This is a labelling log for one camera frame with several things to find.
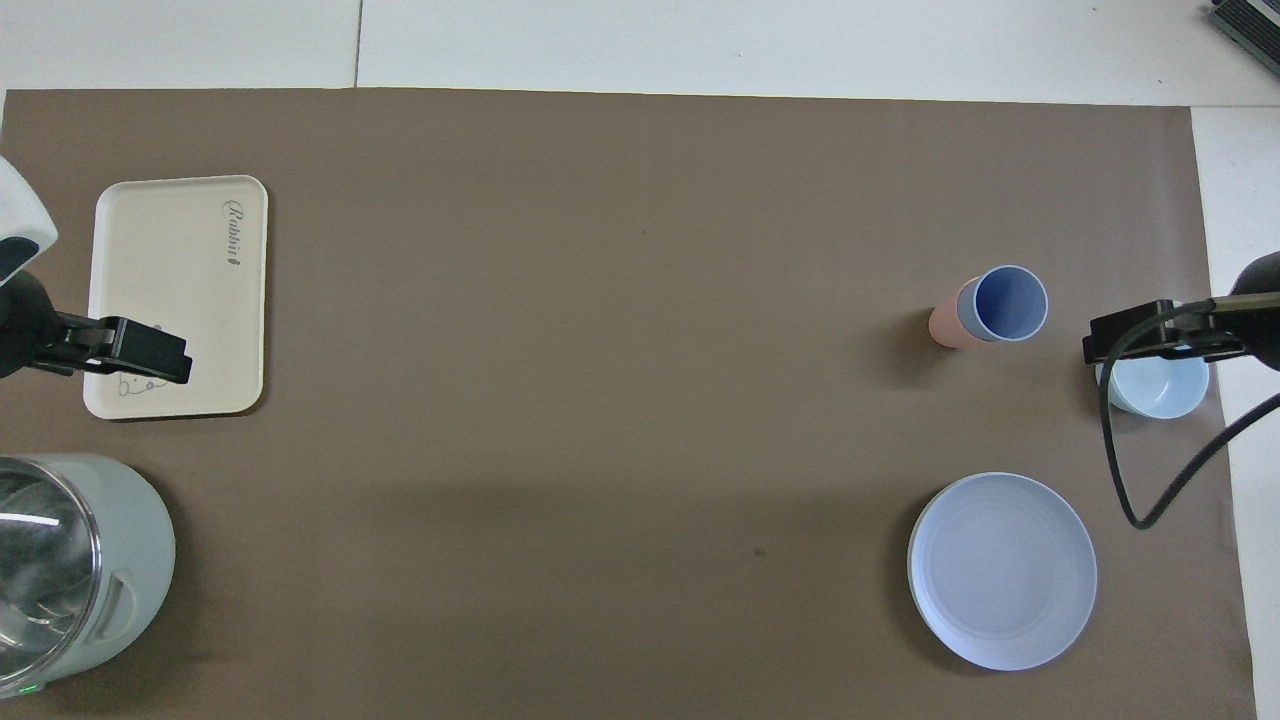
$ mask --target kettle handle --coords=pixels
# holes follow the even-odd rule
[[[84,641],[88,644],[118,641],[133,628],[133,621],[138,618],[138,594],[127,570],[111,573],[102,605],[102,615]]]

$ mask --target brown paper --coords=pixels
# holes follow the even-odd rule
[[[1185,109],[38,91],[0,147],[68,311],[111,183],[271,200],[255,411],[113,424],[78,380],[0,383],[0,450],[128,462],[178,533],[142,638],[8,717],[1254,712],[1225,459],[1130,529],[1080,360],[1091,318],[1208,295]],[[934,345],[929,307],[1004,263],[1044,329]],[[1221,424],[1215,391],[1117,418],[1135,502]],[[906,583],[924,502],[984,470],[1098,555],[1083,635],[1024,673],[952,655]]]

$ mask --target white floor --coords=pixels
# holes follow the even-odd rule
[[[1280,250],[1280,78],[1207,0],[5,0],[5,88],[484,87],[1188,105],[1215,292]],[[163,58],[157,63],[156,58]],[[1280,391],[1219,368],[1224,413]],[[1280,418],[1233,443],[1258,716],[1280,720]]]

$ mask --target plate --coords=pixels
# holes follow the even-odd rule
[[[920,512],[908,550],[911,597],[938,639],[992,670],[1027,670],[1084,630],[1097,557],[1075,510],[1012,473],[956,480]]]

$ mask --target blue cup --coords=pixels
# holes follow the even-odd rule
[[[1048,292],[1021,265],[998,265],[965,283],[956,301],[960,324],[978,340],[1020,342],[1044,327]]]

